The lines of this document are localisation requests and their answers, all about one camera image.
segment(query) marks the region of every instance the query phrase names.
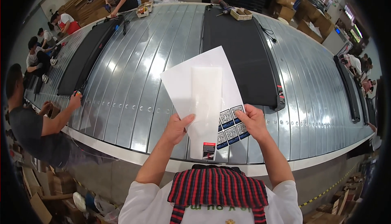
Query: cardboard sheet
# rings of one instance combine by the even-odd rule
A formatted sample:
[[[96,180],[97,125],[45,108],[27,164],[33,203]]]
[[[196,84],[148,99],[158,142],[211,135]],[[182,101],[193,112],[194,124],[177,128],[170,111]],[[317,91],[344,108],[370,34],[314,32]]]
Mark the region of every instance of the cardboard sheet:
[[[246,127],[235,116],[235,111],[238,109],[244,112],[244,106],[222,46],[206,51],[160,74],[179,117],[183,118],[191,111],[192,67],[221,67],[222,69],[221,112],[219,121],[216,121],[216,126],[218,126],[217,150],[248,137]]]

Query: striped apron strap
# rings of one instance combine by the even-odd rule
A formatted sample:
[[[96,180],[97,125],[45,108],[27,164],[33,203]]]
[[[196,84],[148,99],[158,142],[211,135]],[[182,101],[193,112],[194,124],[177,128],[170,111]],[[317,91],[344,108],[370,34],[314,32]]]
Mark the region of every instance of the striped apron strap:
[[[198,204],[252,208],[255,223],[266,223],[264,207],[268,202],[263,181],[229,168],[176,173],[167,201],[174,204],[170,224],[180,224],[186,206]]]

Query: treadmill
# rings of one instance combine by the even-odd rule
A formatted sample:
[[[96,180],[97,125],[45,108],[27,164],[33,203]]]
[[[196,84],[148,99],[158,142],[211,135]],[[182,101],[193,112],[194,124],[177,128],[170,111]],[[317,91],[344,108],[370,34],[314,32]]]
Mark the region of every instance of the treadmill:
[[[348,97],[348,103],[350,108],[350,115],[353,123],[357,123],[360,121],[360,111],[359,111],[359,105],[354,93],[355,85],[353,84],[352,79],[350,78],[350,73],[346,69],[345,65],[341,62],[341,60],[338,58],[338,56],[334,56],[334,62],[337,66],[337,70],[341,76],[342,83],[345,87],[346,96]]]
[[[223,47],[244,104],[283,109],[285,97],[276,62],[260,24],[254,18],[237,21],[221,13],[218,6],[205,7],[201,52]]]
[[[81,42],[61,78],[57,95],[72,95],[82,92],[95,62],[111,36],[124,21],[124,16],[106,18],[92,27]]]

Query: hair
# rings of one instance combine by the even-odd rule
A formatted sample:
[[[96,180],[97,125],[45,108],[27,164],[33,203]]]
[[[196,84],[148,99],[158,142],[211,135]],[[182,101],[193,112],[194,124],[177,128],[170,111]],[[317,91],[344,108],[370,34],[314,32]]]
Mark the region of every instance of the hair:
[[[52,17],[50,18],[50,22],[53,23],[54,20],[56,20],[56,18],[57,18],[58,16],[60,16],[60,14],[58,13],[58,11],[56,11],[56,12],[52,15]]]
[[[54,25],[48,22],[49,30],[54,31]]]
[[[34,45],[37,44],[37,42],[38,42],[38,38],[36,36],[33,36],[32,38],[30,38],[30,41],[27,44],[29,47],[29,50],[31,50],[34,47]]]
[[[22,68],[19,64],[13,64],[8,70],[7,80],[5,81],[5,94],[7,99],[10,99],[15,91],[16,82],[21,79]]]
[[[41,27],[41,28],[38,30],[38,36],[41,35],[42,32],[43,32],[43,28]]]

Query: hand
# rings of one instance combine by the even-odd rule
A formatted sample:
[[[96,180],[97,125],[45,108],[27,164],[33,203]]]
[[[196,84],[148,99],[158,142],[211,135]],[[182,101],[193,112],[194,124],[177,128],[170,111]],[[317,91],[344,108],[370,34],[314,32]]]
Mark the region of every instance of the hand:
[[[71,95],[71,99],[69,100],[68,106],[71,107],[72,109],[77,109],[81,106],[81,98],[83,95],[81,94],[75,94]]]
[[[173,114],[167,123],[166,129],[164,129],[161,140],[177,145],[186,134],[185,126],[192,123],[195,117],[194,114],[190,114],[181,120],[178,113]]]
[[[237,110],[235,115],[244,123],[249,134],[257,141],[261,142],[267,135],[264,112],[250,104],[245,104],[246,113]]]
[[[42,105],[41,112],[47,114],[51,109],[53,109],[53,104],[50,101],[46,101]]]

